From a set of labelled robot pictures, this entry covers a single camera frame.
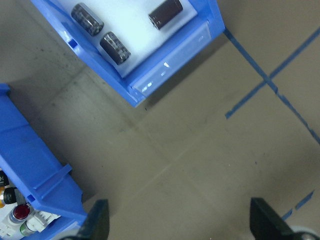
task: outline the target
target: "cylindrical capacitor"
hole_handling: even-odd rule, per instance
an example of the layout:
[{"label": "cylindrical capacitor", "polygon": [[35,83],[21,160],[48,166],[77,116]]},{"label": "cylindrical capacitor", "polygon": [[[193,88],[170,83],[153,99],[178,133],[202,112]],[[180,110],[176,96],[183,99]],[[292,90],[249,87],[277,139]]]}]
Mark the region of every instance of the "cylindrical capacitor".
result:
[{"label": "cylindrical capacitor", "polygon": [[183,6],[179,0],[166,0],[149,14],[151,23],[160,30],[175,16],[182,12]]},{"label": "cylindrical capacitor", "polygon": [[15,187],[0,187],[0,209],[6,204],[14,204],[17,202]]},{"label": "cylindrical capacitor", "polygon": [[74,6],[71,12],[73,19],[91,36],[96,36],[104,27],[104,22],[84,3]]},{"label": "cylindrical capacitor", "polygon": [[122,64],[131,55],[128,49],[111,31],[103,36],[100,45],[117,65]]},{"label": "cylindrical capacitor", "polygon": [[9,180],[4,171],[0,171],[0,187],[5,187],[9,185]]}]

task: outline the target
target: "white foam insert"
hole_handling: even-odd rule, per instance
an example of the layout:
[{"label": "white foam insert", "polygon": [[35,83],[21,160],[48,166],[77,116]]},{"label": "white foam insert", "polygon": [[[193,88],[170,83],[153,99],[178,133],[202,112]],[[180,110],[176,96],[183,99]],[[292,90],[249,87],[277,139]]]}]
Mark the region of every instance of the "white foam insert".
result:
[{"label": "white foam insert", "polygon": [[[7,204],[3,208],[0,208],[0,239],[2,240],[20,240],[23,236],[20,233],[20,225],[9,225],[8,226],[8,218],[9,213],[17,206],[17,203]],[[10,227],[13,231],[11,236],[8,236],[4,233],[8,233],[8,228]]]},{"label": "white foam insert", "polygon": [[[79,0],[59,0],[59,2],[69,14],[75,5],[80,3]],[[157,30],[148,15],[163,2],[164,0],[83,0],[82,3],[104,22],[104,28],[97,36],[91,37],[85,31],[83,34],[119,74],[125,77],[197,15],[197,11],[188,0],[180,0],[183,11],[161,30]],[[103,35],[110,31],[131,52],[129,59],[119,66],[100,46]]]}]

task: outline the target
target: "electronic component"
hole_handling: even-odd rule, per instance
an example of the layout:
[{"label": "electronic component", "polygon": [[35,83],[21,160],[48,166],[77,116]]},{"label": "electronic component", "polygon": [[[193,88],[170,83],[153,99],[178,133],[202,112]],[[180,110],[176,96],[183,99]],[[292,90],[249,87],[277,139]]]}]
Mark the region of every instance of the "electronic component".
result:
[{"label": "electronic component", "polygon": [[20,232],[25,237],[36,232],[41,233],[50,223],[59,217],[59,215],[45,211],[33,211],[28,220],[21,225]]},{"label": "electronic component", "polygon": [[182,12],[183,6],[179,0],[166,0],[149,14],[151,23],[160,30],[175,16]]},{"label": "electronic component", "polygon": [[131,55],[131,52],[128,51],[117,36],[111,31],[103,36],[100,45],[117,65],[125,62]]},{"label": "electronic component", "polygon": [[14,204],[17,202],[15,187],[0,187],[0,209],[6,204]]},{"label": "electronic component", "polygon": [[9,220],[13,224],[22,224],[30,214],[30,207],[27,204],[16,206],[9,214]]},{"label": "electronic component", "polygon": [[104,28],[104,22],[84,3],[74,6],[71,12],[73,19],[91,36],[96,36]]},{"label": "electronic component", "polygon": [[9,185],[9,180],[4,171],[0,171],[0,187],[5,187]]}]

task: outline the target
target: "blue tape line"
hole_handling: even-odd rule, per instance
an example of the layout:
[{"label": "blue tape line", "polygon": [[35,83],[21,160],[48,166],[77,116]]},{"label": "blue tape line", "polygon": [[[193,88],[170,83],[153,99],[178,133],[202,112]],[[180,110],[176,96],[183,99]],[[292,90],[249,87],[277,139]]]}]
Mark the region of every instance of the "blue tape line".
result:
[{"label": "blue tape line", "polygon": [[230,111],[228,111],[225,114],[226,119],[229,119],[239,108],[241,108],[249,99],[251,99],[265,85],[266,85],[266,82],[262,81],[254,89],[252,89],[240,102],[238,102]]},{"label": "blue tape line", "polygon": [[285,215],[282,216],[282,220],[287,220],[293,213],[293,209],[291,208]]},{"label": "blue tape line", "polygon": [[229,119],[239,108],[241,108],[250,98],[252,98],[262,87],[266,84],[277,93],[278,87],[272,82],[257,62],[250,56],[245,48],[238,42],[232,33],[226,28],[224,31],[225,36],[231,41],[235,48],[242,54],[254,70],[263,78],[263,82],[259,83],[253,90],[251,90],[239,103],[237,103],[230,111],[225,114],[226,119]]},{"label": "blue tape line", "polygon": [[314,195],[315,191],[313,190],[311,193],[309,193],[304,199],[302,199],[296,206],[295,210],[299,210],[303,205],[305,205],[307,202],[309,202]]},{"label": "blue tape line", "polygon": [[307,121],[301,116],[301,114],[294,108],[294,106],[290,103],[290,101],[284,96],[279,93],[276,94],[279,99],[298,117],[298,119],[303,123],[303,125],[308,129],[312,137],[317,141],[320,145],[320,137],[316,134],[316,132],[309,127]]},{"label": "blue tape line", "polygon": [[232,33],[227,28],[225,28],[224,30],[224,35],[230,40],[230,42],[235,46],[235,48],[238,49],[242,56],[249,62],[249,64],[263,79],[268,78],[267,74],[262,70],[262,68],[249,55],[245,48],[238,42],[238,40],[232,35]]},{"label": "blue tape line", "polygon": [[289,63],[291,63],[306,47],[308,47],[320,35],[320,27],[300,46],[298,47],[280,66],[278,66],[271,74],[270,78],[273,79],[280,73]]},{"label": "blue tape line", "polygon": [[307,127],[311,135],[320,144],[319,137],[317,134],[308,126],[307,122],[302,118],[302,116],[297,112],[296,109],[290,104],[287,99],[282,99],[278,93],[278,87],[272,82],[272,79],[279,74],[285,67],[287,67],[307,46],[309,46],[319,35],[320,27],[300,46],[298,47],[285,61],[283,61],[280,66],[278,66],[270,76],[267,76],[262,68],[256,63],[256,61],[248,54],[244,47],[237,41],[237,39],[232,35],[232,33],[226,28],[224,31],[225,36],[232,42],[232,44],[238,49],[238,51],[243,55],[243,57],[250,63],[250,65],[256,70],[256,72],[263,78],[263,82],[259,83],[253,90],[251,90],[240,102],[238,102],[230,111],[225,114],[225,117],[229,119],[238,109],[240,109],[250,98],[252,98],[262,87],[266,84],[271,87],[275,94],[283,101],[285,104],[294,112],[295,115],[302,121],[302,123]]}]

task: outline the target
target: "electrolytic capacitor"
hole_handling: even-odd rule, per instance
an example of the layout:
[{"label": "electrolytic capacitor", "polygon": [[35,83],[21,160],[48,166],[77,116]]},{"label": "electrolytic capacitor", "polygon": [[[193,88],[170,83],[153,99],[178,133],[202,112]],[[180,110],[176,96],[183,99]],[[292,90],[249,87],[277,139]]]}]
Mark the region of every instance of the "electrolytic capacitor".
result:
[{"label": "electrolytic capacitor", "polygon": [[84,3],[74,6],[71,12],[73,19],[91,36],[96,36],[104,28],[104,22]]},{"label": "electrolytic capacitor", "polygon": [[117,65],[125,62],[131,55],[131,52],[111,31],[103,36],[100,45]]},{"label": "electrolytic capacitor", "polygon": [[4,171],[0,171],[0,187],[5,187],[9,185],[9,180]]},{"label": "electrolytic capacitor", "polygon": [[149,14],[149,19],[154,27],[160,30],[175,16],[181,13],[183,9],[179,0],[166,0]]},{"label": "electrolytic capacitor", "polygon": [[15,187],[0,187],[0,209],[6,204],[14,204],[17,202]]}]

